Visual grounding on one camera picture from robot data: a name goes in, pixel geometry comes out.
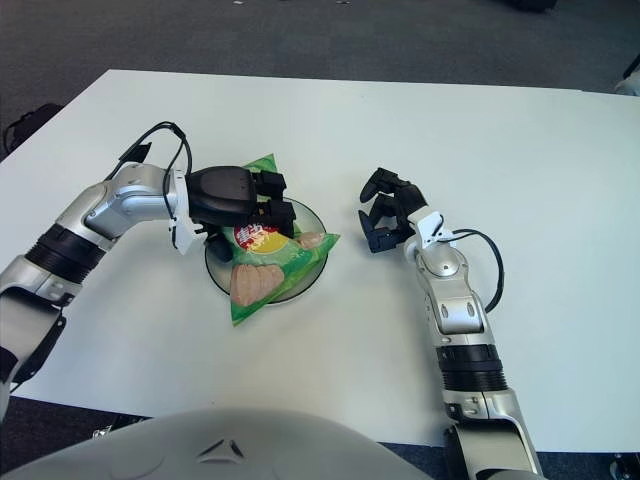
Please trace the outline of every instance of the white table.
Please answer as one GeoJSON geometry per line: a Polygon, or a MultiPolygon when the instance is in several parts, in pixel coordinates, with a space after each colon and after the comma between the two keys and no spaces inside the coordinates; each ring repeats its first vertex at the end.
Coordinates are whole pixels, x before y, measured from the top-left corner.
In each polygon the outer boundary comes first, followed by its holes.
{"type": "MultiPolygon", "coordinates": [[[[88,277],[21,396],[150,416],[278,407],[440,444],[448,420],[422,294],[399,249],[368,252],[356,215],[384,166],[448,227],[499,244],[506,288],[489,317],[536,447],[640,450],[639,99],[109,71],[0,165],[0,265],[160,120],[187,132],[195,169],[274,152],[287,194],[342,234],[324,274],[233,328],[202,250],[183,258],[165,222],[139,225],[88,277]]],[[[165,165],[175,141],[157,136],[148,161],[165,165]]],[[[488,299],[490,251],[460,247],[488,299]]]]}

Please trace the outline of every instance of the dark floor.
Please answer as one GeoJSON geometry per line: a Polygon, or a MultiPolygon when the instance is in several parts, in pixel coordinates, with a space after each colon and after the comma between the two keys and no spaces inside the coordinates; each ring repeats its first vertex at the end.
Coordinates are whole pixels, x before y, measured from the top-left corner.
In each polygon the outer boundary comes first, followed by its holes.
{"type": "MultiPolygon", "coordinates": [[[[638,0],[559,0],[545,14],[500,0],[0,0],[0,126],[109,68],[611,92],[639,51],[638,0]]],[[[14,399],[1,470],[111,419],[14,399]]],[[[388,447],[446,477],[441,449],[388,447]]],[[[609,478],[609,455],[540,459],[553,479],[609,478]]]]}

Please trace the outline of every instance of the robotic hand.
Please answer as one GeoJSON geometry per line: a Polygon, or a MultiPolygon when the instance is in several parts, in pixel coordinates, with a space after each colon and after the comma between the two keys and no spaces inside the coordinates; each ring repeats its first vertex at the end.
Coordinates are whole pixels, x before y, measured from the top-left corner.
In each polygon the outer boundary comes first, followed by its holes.
{"type": "Polygon", "coordinates": [[[40,369],[64,329],[62,309],[122,235],[139,222],[169,219],[173,246],[182,254],[205,239],[230,258],[216,236],[221,226],[266,223],[293,235],[295,214],[283,201],[280,174],[253,174],[241,167],[210,167],[191,173],[191,149],[185,134],[162,122],[142,135],[120,157],[107,178],[82,192],[26,255],[0,274],[0,419],[9,402],[9,386],[40,369]],[[168,129],[180,147],[166,169],[143,164],[152,133],[168,129]],[[173,169],[182,149],[186,170],[173,169]],[[258,201],[258,194],[271,197],[258,201]]]}
{"type": "Polygon", "coordinates": [[[427,205],[420,190],[393,172],[379,168],[360,201],[368,202],[376,194],[371,212],[359,211],[370,250],[377,253],[405,242],[405,256],[426,293],[425,312],[444,380],[445,410],[456,422],[444,434],[451,477],[542,478],[486,316],[502,294],[504,272],[497,247],[476,230],[444,228],[444,217],[427,205]],[[376,228],[382,217],[395,217],[397,227],[376,228]],[[453,246],[456,240],[476,234],[489,243],[499,267],[496,295],[486,308],[469,287],[467,260],[453,246]]]}

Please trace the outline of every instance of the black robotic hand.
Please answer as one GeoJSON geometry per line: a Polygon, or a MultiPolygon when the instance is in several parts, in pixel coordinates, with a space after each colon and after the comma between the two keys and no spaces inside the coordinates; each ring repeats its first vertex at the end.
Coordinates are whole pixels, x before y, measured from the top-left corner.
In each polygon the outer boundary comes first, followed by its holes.
{"type": "Polygon", "coordinates": [[[411,237],[415,231],[407,217],[427,205],[418,187],[406,180],[400,180],[396,173],[384,168],[378,168],[371,175],[360,193],[360,201],[368,202],[376,194],[378,196],[369,215],[358,210],[360,225],[372,253],[391,250],[411,237]],[[396,228],[376,228],[382,217],[395,217],[396,228]]]}
{"type": "Polygon", "coordinates": [[[207,248],[223,262],[232,258],[220,227],[261,223],[293,237],[293,205],[282,199],[287,188],[279,173],[251,173],[242,167],[209,167],[187,178],[189,216],[209,234],[207,248]],[[269,197],[259,202],[258,195],[269,197]]]}

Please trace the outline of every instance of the metal arm segment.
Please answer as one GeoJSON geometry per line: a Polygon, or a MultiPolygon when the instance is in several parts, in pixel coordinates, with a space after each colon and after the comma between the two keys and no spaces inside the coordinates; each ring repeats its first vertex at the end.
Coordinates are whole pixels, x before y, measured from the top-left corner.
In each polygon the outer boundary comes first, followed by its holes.
{"type": "Polygon", "coordinates": [[[373,253],[406,241],[405,257],[426,293],[425,313],[444,381],[445,409],[456,421],[445,431],[452,478],[542,478],[484,306],[469,286],[467,260],[450,242],[454,237],[444,228],[444,217],[427,205],[415,185],[381,168],[360,200],[368,201],[378,191],[382,193],[371,212],[359,212],[362,229],[373,253]],[[376,228],[382,216],[395,216],[397,228],[376,228]]]}
{"type": "MultiPolygon", "coordinates": [[[[62,308],[104,254],[135,224],[169,219],[163,176],[159,167],[133,165],[87,188],[0,274],[0,419],[10,384],[31,378],[42,366],[64,327],[62,308]]],[[[172,172],[166,195],[172,211],[180,203],[176,185],[184,181],[181,172],[172,172]]],[[[188,205],[187,198],[182,202],[188,205]]]]}

